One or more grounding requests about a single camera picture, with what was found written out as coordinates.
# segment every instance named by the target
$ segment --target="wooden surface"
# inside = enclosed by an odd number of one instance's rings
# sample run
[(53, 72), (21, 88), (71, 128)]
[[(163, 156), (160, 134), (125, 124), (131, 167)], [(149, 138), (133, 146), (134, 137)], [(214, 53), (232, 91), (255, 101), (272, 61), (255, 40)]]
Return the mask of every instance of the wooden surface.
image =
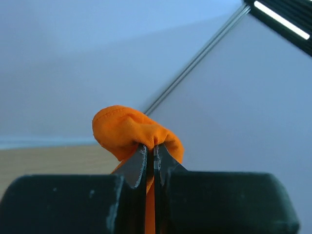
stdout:
[(0, 198), (24, 174), (109, 174), (117, 165), (98, 145), (0, 150)]

